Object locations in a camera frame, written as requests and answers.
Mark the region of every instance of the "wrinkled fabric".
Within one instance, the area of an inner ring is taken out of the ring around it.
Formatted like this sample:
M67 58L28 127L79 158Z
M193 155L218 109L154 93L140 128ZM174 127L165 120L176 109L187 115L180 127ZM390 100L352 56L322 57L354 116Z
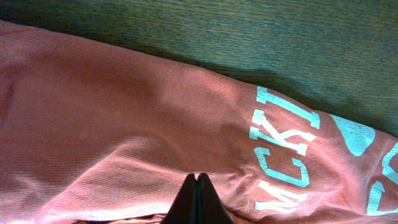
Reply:
M8 22L0 143L1 223L161 219L201 172L237 224L398 222L397 138L204 68Z

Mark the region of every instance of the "black pointed object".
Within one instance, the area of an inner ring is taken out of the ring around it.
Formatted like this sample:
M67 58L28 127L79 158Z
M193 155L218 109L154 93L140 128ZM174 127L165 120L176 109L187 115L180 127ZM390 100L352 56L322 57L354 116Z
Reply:
M234 224L207 174L188 174L160 224Z

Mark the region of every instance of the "green wooden surface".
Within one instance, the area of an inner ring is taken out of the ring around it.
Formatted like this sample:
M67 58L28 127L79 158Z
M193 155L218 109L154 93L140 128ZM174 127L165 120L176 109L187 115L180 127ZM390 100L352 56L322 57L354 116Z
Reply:
M394 136L397 18L398 1L0 1L2 20L205 67Z

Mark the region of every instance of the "t-shirt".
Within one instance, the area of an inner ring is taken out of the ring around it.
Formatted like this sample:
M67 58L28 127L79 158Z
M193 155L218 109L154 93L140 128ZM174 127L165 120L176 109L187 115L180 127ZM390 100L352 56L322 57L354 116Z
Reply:
M201 172L237 224L398 223L397 138L266 86L8 22L0 152L1 223L161 219Z

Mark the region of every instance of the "red fabric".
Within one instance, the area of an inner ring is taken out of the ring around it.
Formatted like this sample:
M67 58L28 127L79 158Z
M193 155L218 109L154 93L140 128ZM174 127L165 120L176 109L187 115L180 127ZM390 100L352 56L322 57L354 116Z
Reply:
M398 141L376 131L362 156L349 152L333 118L320 128L277 104L256 101L257 86L184 63L92 40L0 22L0 222L73 223L167 213L188 173L206 172L236 223L397 223L397 213L367 216L375 181L379 211L398 207L398 187L382 160ZM255 110L278 132L316 136L305 156L250 138ZM299 187L273 170L310 178ZM397 157L389 163L398 170ZM278 212L261 181L305 200Z

